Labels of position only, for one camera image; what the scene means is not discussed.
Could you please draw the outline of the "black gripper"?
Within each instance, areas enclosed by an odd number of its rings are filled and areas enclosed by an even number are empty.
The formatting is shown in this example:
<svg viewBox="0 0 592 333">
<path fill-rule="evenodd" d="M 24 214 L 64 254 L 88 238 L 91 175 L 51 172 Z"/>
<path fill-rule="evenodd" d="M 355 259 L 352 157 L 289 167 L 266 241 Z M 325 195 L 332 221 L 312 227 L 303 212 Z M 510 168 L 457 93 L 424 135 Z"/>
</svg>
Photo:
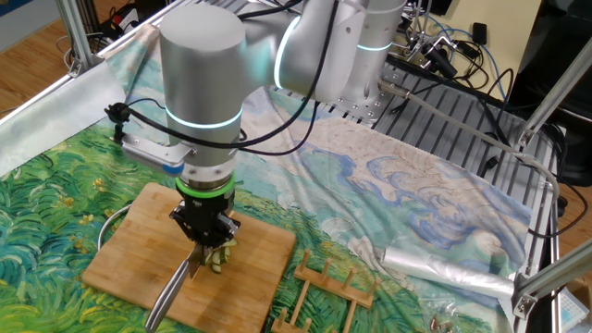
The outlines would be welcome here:
<svg viewBox="0 0 592 333">
<path fill-rule="evenodd" d="M 187 193 L 182 193 L 181 197 L 182 201 L 169 217 L 194 243 L 198 254 L 203 254 L 204 249 L 213 251 L 234 239 L 241 226 L 238 220 L 229 216 L 234 207 L 234 192 L 212 198 L 198 198 Z"/>
</svg>

